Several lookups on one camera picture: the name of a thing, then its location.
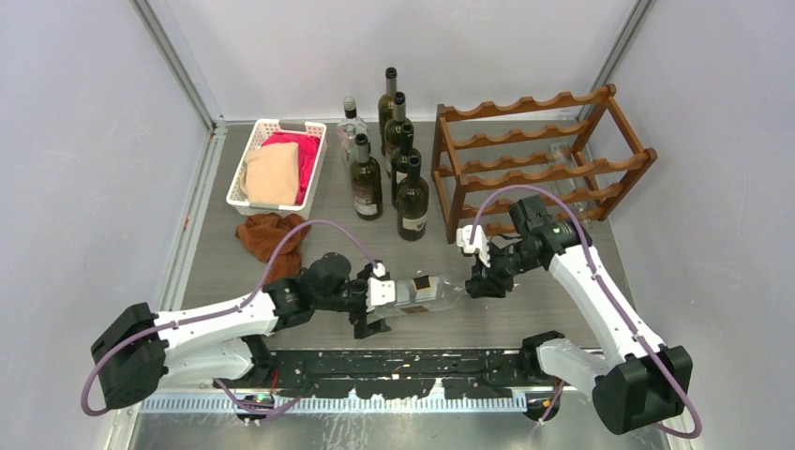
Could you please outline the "brown wooden wine rack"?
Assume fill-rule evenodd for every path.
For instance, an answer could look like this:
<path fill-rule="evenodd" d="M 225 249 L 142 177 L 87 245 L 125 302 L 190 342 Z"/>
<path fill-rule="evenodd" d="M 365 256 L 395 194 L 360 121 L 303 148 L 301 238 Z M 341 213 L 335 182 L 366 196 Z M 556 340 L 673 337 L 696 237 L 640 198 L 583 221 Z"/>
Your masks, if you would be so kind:
<path fill-rule="evenodd" d="M 507 213 L 512 204 L 510 200 L 498 198 L 488 202 L 485 208 L 480 208 L 466 202 L 468 195 L 493 193 L 500 188 L 524 184 L 540 187 L 565 178 L 581 178 L 586 188 L 568 193 L 561 199 L 563 203 L 568 205 L 591 201 L 593 207 L 587 216 L 596 221 L 606 220 L 657 160 L 656 151 L 641 143 L 617 102 L 616 93 L 616 87 L 609 83 L 583 96 L 563 91 L 545 100 L 521 97 L 509 105 L 485 101 L 470 110 L 438 105 L 430 175 L 440 200 L 447 242 L 454 243 L 456 230 L 464 219 L 481 218 L 488 236 L 513 230 L 508 225 L 486 221 L 488 216 Z M 502 135 L 477 133 L 466 140 L 455 138 L 451 130 L 455 123 L 475 119 L 574 107 L 590 107 L 591 111 L 583 119 L 566 127 L 545 125 L 535 131 L 513 128 Z M 586 156 L 586 146 L 604 115 L 609 115 L 617 126 L 631 151 L 630 157 L 611 160 Z M 557 138 L 572 139 L 569 146 L 577 163 L 576 168 L 569 169 L 563 165 L 549 167 L 548 154 L 543 151 L 524 151 L 516 156 L 497 156 L 495 153 L 501 145 Z"/>

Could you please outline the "clear square liquor bottle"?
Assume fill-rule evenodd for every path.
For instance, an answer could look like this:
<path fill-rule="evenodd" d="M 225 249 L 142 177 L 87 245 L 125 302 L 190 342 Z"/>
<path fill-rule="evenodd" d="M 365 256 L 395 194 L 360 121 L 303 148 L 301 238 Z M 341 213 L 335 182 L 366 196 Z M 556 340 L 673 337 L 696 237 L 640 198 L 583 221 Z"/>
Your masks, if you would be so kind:
<path fill-rule="evenodd" d="M 441 275 L 395 280 L 395 304 L 369 312 L 375 319 L 429 313 L 453 308 L 468 297 L 462 284 Z"/>

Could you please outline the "beige folded cloth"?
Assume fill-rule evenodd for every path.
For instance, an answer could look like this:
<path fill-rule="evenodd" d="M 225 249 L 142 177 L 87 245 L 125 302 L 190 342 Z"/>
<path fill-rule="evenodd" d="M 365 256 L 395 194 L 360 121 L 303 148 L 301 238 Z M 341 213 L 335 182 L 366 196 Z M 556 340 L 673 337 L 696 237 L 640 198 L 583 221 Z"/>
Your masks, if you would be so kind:
<path fill-rule="evenodd" d="M 250 203 L 294 205 L 300 188 L 296 142 L 271 143 L 249 150 L 241 189 Z"/>

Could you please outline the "pink red cloth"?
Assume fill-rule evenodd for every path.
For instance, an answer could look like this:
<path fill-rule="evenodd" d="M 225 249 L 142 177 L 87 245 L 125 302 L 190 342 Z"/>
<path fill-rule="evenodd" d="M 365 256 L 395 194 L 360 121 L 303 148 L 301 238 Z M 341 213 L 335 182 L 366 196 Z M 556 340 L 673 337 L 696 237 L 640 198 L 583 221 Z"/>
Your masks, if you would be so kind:
<path fill-rule="evenodd" d="M 315 161 L 321 149 L 321 138 L 314 135 L 278 131 L 268 137 L 261 148 L 294 143 L 297 147 L 296 168 L 298 172 L 298 188 L 295 205 L 302 204 L 307 196 L 310 179 L 314 171 Z"/>

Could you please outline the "clear glass wine bottle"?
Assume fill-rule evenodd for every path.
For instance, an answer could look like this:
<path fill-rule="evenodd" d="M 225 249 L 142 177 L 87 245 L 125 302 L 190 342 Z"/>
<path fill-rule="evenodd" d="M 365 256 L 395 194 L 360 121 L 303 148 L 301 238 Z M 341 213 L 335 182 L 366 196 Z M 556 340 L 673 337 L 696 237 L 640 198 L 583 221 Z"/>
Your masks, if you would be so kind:
<path fill-rule="evenodd" d="M 548 147 L 547 164 L 549 167 L 563 165 L 569 169 L 576 168 L 577 166 L 570 146 L 566 142 L 554 142 Z M 586 188 L 585 182 L 581 178 L 565 178 L 552 181 L 549 184 L 552 187 L 552 192 L 561 199 L 572 191 L 579 188 Z M 593 202 L 570 202 L 568 207 L 577 214 L 581 225 L 585 229 L 590 230 L 593 227 L 593 220 L 587 216 L 588 211 L 593 207 Z"/>

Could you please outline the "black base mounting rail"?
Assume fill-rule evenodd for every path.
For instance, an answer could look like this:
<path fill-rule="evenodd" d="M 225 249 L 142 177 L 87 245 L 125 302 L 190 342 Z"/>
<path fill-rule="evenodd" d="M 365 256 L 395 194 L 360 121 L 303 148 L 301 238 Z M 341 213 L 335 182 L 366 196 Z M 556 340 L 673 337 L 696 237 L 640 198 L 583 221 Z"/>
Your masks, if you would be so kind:
<path fill-rule="evenodd" d="M 287 397 L 426 398 L 440 383 L 446 399 L 506 398 L 514 389 L 550 387 L 511 349 L 271 351 L 263 367 L 231 388 L 275 389 Z"/>

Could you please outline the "white plastic basket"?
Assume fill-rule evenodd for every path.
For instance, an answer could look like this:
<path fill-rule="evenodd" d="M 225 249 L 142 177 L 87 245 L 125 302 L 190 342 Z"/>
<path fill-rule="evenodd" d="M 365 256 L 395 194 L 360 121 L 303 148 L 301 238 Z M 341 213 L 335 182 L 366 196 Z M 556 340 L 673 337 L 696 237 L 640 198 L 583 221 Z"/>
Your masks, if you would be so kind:
<path fill-rule="evenodd" d="M 299 205 L 276 205 L 276 204 L 260 204 L 251 203 L 248 201 L 245 193 L 241 189 L 242 179 L 245 174 L 246 166 L 244 163 L 244 156 L 249 150 L 253 150 L 262 145 L 262 143 L 270 137 L 273 133 L 278 131 L 286 131 L 289 133 L 308 134 L 321 138 L 321 149 L 317 156 L 314 165 L 314 171 L 310 179 L 310 184 L 307 191 L 305 201 Z M 240 157 L 237 168 L 235 170 L 231 185 L 226 195 L 226 203 L 233 207 L 238 214 L 242 216 L 252 216 L 255 214 L 276 213 L 280 216 L 287 216 L 289 214 L 297 214 L 302 218 L 308 218 L 312 209 L 312 202 L 316 188 L 319 185 L 320 173 L 322 171 L 323 161 L 326 154 L 326 134 L 327 127 L 321 123 L 305 122 L 296 130 L 286 129 L 282 124 L 275 119 L 260 119 L 255 122 L 254 129 L 251 131 L 247 141 L 247 145 Z"/>

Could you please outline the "brown bottle gold cap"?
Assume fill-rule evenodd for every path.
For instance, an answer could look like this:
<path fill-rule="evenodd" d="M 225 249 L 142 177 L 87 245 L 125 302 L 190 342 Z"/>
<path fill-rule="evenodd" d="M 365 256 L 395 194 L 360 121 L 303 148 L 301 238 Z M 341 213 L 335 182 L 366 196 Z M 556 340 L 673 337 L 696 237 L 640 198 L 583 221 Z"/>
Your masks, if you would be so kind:
<path fill-rule="evenodd" d="M 381 168 L 370 154 L 367 134 L 356 134 L 353 143 L 350 164 L 353 208 L 361 219 L 375 220 L 383 214 Z"/>

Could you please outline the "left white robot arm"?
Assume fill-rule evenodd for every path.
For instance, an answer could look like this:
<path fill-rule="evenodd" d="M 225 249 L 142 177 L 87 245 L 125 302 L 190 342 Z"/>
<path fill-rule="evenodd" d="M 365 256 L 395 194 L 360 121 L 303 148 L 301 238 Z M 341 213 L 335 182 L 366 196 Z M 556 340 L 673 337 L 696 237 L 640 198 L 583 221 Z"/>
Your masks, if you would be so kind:
<path fill-rule="evenodd" d="M 124 309 L 91 346 L 95 366 L 83 388 L 99 383 L 106 411 L 139 403 L 160 387 L 244 382 L 260 387 L 273 375 L 265 338 L 307 323 L 318 310 L 345 313 L 357 339 L 388 331 L 368 314 L 397 301 L 382 262 L 357 277 L 350 261 L 327 253 L 293 277 L 264 284 L 239 298 L 187 310 L 154 312 L 146 303 Z"/>

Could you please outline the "clear bottle black cap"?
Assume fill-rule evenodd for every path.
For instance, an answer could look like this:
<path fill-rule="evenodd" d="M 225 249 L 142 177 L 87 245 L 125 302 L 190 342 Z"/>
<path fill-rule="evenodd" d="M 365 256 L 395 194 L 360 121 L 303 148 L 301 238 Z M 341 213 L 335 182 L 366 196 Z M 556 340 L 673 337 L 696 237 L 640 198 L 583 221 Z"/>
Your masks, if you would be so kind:
<path fill-rule="evenodd" d="M 353 97 L 343 99 L 344 117 L 337 123 L 337 135 L 340 139 L 340 154 L 347 177 L 351 174 L 351 161 L 356 159 L 358 134 L 368 135 L 368 124 L 358 115 L 356 101 Z"/>

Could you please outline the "brown cloth on table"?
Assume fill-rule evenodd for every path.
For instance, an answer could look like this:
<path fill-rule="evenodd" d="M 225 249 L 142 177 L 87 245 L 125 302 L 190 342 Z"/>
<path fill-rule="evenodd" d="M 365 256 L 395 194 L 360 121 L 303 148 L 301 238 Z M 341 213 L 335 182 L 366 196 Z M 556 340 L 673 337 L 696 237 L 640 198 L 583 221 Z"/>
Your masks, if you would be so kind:
<path fill-rule="evenodd" d="M 261 263 L 268 263 L 281 240 L 305 220 L 297 214 L 282 217 L 275 213 L 257 214 L 246 218 L 235 231 L 243 248 Z M 301 244 L 310 232 L 306 226 L 294 233 L 270 265 L 263 284 L 281 278 L 296 276 L 302 267 Z"/>

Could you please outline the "dark wine bottle back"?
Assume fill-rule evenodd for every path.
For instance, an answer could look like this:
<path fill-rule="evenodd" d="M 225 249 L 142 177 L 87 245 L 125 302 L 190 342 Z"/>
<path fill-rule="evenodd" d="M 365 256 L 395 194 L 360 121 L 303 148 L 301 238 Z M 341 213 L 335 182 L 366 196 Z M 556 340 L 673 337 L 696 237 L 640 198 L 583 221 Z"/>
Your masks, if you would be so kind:
<path fill-rule="evenodd" d="M 393 117 L 394 97 L 398 90 L 398 71 L 395 67 L 387 67 L 384 71 L 385 90 L 378 102 L 379 131 L 384 136 L 384 128 Z"/>

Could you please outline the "dark wine bottle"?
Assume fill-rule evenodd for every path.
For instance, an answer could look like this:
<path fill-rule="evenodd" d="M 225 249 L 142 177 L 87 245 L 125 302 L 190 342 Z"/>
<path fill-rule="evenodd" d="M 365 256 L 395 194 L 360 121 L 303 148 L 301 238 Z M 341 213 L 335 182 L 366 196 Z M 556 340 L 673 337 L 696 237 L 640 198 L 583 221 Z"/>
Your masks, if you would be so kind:
<path fill-rule="evenodd" d="M 383 128 L 386 173 L 388 178 L 392 176 L 392 156 L 394 152 L 399 149 L 401 127 L 404 123 L 410 122 L 406 117 L 406 95 L 402 91 L 397 91 L 393 103 L 392 118 L 386 122 Z"/>
<path fill-rule="evenodd" d="M 394 97 L 398 90 L 398 71 L 395 67 L 387 67 L 384 71 L 385 90 L 378 102 L 379 131 L 384 136 L 384 128 L 393 117 Z"/>
<path fill-rule="evenodd" d="M 409 158 L 412 156 L 420 157 L 420 153 L 414 148 L 414 126 L 404 122 L 399 128 L 398 149 L 391 157 L 391 202 L 395 209 L 398 208 L 398 185 L 408 176 Z"/>
<path fill-rule="evenodd" d="M 429 186 L 421 166 L 419 156 L 408 157 L 406 176 L 397 184 L 397 232 L 410 242 L 424 236 L 428 221 Z"/>

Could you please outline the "dark wine bottle front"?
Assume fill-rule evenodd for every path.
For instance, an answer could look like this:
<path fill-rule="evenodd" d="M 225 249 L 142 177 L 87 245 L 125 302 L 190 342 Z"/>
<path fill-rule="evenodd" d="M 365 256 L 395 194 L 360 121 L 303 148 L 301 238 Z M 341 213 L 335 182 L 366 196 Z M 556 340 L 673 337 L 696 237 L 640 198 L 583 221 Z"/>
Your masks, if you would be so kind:
<path fill-rule="evenodd" d="M 421 166 L 419 156 L 408 157 L 406 176 L 397 184 L 397 232 L 410 242 L 424 236 L 428 221 L 429 186 Z"/>

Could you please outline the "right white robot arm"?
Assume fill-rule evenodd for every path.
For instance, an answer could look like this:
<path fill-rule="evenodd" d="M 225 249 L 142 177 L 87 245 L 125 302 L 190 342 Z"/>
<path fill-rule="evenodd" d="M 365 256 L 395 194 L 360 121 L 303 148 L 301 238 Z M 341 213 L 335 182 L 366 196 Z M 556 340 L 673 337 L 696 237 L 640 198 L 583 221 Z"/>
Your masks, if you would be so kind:
<path fill-rule="evenodd" d="M 544 268 L 575 301 L 601 346 L 587 352 L 552 331 L 527 338 L 523 378 L 535 385 L 551 377 L 588 396 L 603 425 L 616 435 L 654 426 L 695 439 L 702 422 L 687 390 L 693 361 L 669 347 L 629 306 L 598 251 L 566 203 L 540 187 L 509 208 L 519 239 L 499 248 L 474 222 L 457 229 L 455 243 L 476 263 L 467 291 L 473 298 L 511 291 L 514 278 Z"/>

